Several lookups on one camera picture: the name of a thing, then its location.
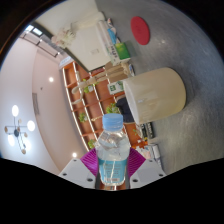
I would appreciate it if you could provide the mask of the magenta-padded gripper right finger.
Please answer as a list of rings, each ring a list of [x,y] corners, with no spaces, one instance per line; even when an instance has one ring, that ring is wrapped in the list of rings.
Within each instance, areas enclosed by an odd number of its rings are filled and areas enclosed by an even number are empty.
[[[137,150],[130,149],[127,159],[130,189],[146,186],[166,176],[154,159],[145,159]]]

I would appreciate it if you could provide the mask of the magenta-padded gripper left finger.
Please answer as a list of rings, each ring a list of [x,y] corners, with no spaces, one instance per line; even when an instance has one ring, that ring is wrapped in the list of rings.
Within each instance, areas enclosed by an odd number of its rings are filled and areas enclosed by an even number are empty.
[[[73,158],[60,172],[59,177],[84,188],[94,189],[98,175],[98,158],[92,149],[80,159]]]

